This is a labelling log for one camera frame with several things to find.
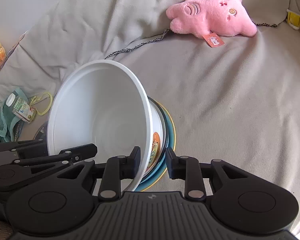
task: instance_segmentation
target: yellow strap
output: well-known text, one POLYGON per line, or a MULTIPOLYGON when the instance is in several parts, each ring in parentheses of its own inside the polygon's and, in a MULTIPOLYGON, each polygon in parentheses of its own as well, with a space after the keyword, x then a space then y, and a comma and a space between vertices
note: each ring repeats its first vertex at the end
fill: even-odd
POLYGON ((49 92, 44 92, 39 98, 37 98, 37 96, 32 97, 29 106, 32 106, 36 102, 39 102, 41 100, 41 98, 43 97, 43 95, 49 95, 49 97, 50 97, 50 103, 49 103, 47 109, 44 110, 42 113, 40 113, 38 111, 38 109, 35 108, 37 110, 37 114, 38 115, 44 115, 44 114, 46 114, 49 111, 50 107, 52 106, 53 96, 49 92))

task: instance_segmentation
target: orange sticker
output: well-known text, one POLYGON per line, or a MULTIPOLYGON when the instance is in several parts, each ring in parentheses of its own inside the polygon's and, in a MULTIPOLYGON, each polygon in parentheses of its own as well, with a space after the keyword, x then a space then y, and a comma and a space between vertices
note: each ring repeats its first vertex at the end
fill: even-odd
POLYGON ((160 136, 157 132, 155 132, 153 134, 152 149, 151 149, 150 159, 149 159, 146 172, 152 168, 152 164, 155 164, 155 160, 159 157, 159 154, 160 154, 160 136))
POLYGON ((212 48, 219 47, 219 46, 225 44, 223 42, 223 40, 218 35, 216 35, 215 33, 210 33, 210 34, 207 34, 207 35, 203 35, 203 38, 207 41, 207 43, 212 48))

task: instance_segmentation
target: pink teddy bear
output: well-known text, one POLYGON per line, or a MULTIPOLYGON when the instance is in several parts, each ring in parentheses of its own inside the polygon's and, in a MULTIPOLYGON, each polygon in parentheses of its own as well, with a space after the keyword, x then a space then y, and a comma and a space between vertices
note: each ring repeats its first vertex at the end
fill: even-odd
POLYGON ((215 32, 222 36, 239 33, 252 37, 257 27, 249 18, 242 0, 185 0, 170 6, 166 14, 175 33, 192 33, 202 39, 215 32))

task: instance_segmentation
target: teal cloth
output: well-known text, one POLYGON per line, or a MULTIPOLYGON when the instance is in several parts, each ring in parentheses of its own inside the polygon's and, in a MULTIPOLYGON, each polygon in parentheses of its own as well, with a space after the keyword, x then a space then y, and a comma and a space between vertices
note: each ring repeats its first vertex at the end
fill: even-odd
MULTIPOLYGON (((28 98, 20 88, 16 88, 13 93, 29 103, 28 98)), ((0 107, 0 142, 14 141, 13 128, 20 121, 20 118, 6 105, 6 101, 7 99, 5 99, 0 107)))

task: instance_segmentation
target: label sticker on bowl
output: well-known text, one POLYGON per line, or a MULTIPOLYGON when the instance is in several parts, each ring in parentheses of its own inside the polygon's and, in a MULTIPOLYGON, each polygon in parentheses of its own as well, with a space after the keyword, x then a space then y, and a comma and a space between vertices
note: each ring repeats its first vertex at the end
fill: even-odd
POLYGON ((149 170, 149 168, 152 166, 152 164, 155 163, 155 160, 160 154, 160 136, 157 132, 153 134, 153 140, 152 140, 152 149, 150 154, 149 163, 146 169, 146 172, 149 170))

